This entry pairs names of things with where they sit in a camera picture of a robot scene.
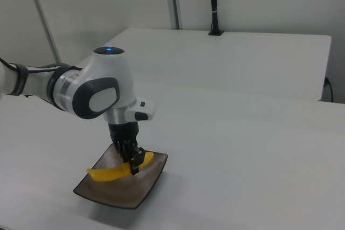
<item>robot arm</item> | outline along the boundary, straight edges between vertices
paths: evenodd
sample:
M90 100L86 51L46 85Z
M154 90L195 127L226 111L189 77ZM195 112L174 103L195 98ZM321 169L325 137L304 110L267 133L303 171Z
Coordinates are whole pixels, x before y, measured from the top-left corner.
M155 104L136 97L133 76L124 51L115 47L100 47L84 68L67 64L51 67L25 67L0 60L0 97L34 95L58 109L82 119L103 114L108 122L111 139L124 162L136 174L145 151L137 147L138 121L151 120Z

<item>power cord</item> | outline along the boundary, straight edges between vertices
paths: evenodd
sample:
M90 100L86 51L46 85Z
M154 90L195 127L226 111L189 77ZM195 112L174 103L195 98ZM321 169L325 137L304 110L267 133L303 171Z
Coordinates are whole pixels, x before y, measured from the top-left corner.
M323 87L326 87L327 85L329 85L329 89L330 89L330 96L332 99L332 102L334 102L333 100L333 90L332 90L332 85L330 84L329 78L325 78L324 82L323 82Z
M18 68L17 67L11 66L9 63L7 63L5 60L3 60L1 57L0 57L0 62L2 64L4 64L5 67L9 68L10 70L18 72ZM58 66L62 66L62 65L65 65L65 64L64 63L56 63L56 64L51 64L51 65L47 65L47 66L44 66L44 67L37 67L37 68L58 67ZM55 70L56 70L56 68L29 70L29 73L53 72Z

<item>black band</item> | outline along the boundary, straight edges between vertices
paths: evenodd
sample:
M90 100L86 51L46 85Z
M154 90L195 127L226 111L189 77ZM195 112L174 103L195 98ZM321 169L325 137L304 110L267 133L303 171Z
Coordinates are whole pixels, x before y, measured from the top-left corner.
M49 78L49 81L48 81L48 84L47 84L47 97L48 97L48 100L50 101L50 103L52 105L54 105L56 108L58 108L60 110L63 110L63 109L61 109L55 103L55 100L54 100L54 97L53 97L54 86L55 86L56 82L58 81L58 79L60 78L60 76L62 76L64 73L66 73L68 70L71 70L71 69L81 70L81 68L79 68L79 67L72 67L72 66L68 66L68 65L67 66L60 66L60 67L58 67L54 71L52 76Z
M27 76L29 75L29 70L27 67L25 67L22 64L13 64L13 65L15 65L18 69L18 72L17 72L18 78L17 78L17 82L16 82L16 86L14 90L9 95L19 96L22 94L24 90Z

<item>table surface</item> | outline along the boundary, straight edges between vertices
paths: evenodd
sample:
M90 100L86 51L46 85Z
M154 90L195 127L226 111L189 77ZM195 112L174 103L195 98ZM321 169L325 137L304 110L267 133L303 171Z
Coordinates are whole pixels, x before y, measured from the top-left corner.
M139 144L169 155L136 210L73 189L110 144L36 98L0 102L0 224L46 229L328 229L345 225L345 106L135 81L157 103Z
M136 80L319 100L330 42L320 35L126 29L107 46L124 49Z

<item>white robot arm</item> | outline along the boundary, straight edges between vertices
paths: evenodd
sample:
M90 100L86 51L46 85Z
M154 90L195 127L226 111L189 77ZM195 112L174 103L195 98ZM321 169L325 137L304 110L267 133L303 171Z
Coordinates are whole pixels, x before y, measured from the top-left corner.
M97 48L84 69L67 64L26 67L0 59L0 98L3 93L34 95L82 119L103 114L116 150L136 174L145 154L137 147L137 122L151 120L155 104L135 96L123 53L116 47Z

